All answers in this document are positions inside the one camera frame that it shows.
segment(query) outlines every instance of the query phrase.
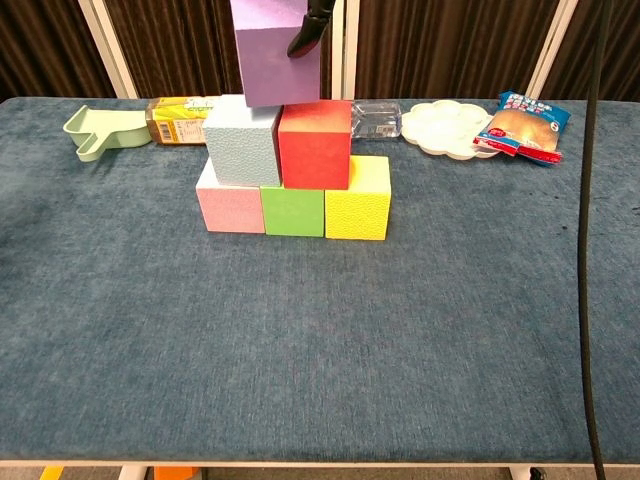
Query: floor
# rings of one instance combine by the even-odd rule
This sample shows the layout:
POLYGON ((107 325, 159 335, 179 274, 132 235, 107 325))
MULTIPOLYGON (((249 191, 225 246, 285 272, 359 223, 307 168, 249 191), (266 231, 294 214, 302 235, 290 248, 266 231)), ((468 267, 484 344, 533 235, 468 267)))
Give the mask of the floor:
MULTIPOLYGON (((548 468, 547 480, 594 480, 588 468, 548 468)), ((0 480, 39 480, 41 468, 0 468, 0 480)), ((119 468, 68 467, 60 480, 118 480, 119 468)), ((210 468, 206 480, 511 480, 506 468, 261 469, 210 468)), ((611 468, 607 480, 640 480, 640 466, 611 468)))

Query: brown curtain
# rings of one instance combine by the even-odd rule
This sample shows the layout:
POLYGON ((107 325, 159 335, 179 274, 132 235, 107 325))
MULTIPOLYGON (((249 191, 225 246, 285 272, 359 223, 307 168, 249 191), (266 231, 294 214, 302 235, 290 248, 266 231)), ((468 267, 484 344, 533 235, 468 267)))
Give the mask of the brown curtain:
MULTIPOLYGON (((640 2, 615 0, 600 98, 640 101, 640 2)), ((581 0, 542 89, 541 98, 586 99, 602 2, 581 0)))
POLYGON ((524 92, 558 0, 361 0, 358 98, 524 92))
POLYGON ((77 0, 0 0, 0 96, 115 97, 77 0))
MULTIPOLYGON (((105 3, 139 96, 242 92, 229 0, 105 3)), ((327 35, 323 78, 331 76, 330 46, 327 35)))

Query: plastic bottle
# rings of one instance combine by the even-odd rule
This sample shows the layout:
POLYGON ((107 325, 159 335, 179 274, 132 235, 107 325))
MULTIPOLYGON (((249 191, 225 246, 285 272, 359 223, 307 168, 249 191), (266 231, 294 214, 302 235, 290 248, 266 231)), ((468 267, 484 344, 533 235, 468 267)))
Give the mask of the plastic bottle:
POLYGON ((402 113, 396 102, 356 100, 351 108, 353 138, 397 137, 402 129, 402 113))

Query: green dustpan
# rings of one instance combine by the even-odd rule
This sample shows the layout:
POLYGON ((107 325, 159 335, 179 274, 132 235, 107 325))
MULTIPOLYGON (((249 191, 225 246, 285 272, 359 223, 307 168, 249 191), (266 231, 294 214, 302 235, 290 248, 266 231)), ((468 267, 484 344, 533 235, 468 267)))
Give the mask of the green dustpan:
POLYGON ((83 105, 63 130, 78 146, 82 162, 97 160, 107 148, 139 147, 151 141, 144 110, 91 110, 83 105))

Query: purple block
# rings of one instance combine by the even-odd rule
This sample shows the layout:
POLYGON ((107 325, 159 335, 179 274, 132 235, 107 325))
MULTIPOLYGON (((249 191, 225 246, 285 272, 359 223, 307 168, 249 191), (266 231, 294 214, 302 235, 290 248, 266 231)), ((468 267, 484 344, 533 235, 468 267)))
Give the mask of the purple block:
POLYGON ((302 58, 287 57, 307 0, 231 0, 231 11, 247 106, 317 101, 320 46, 302 58))

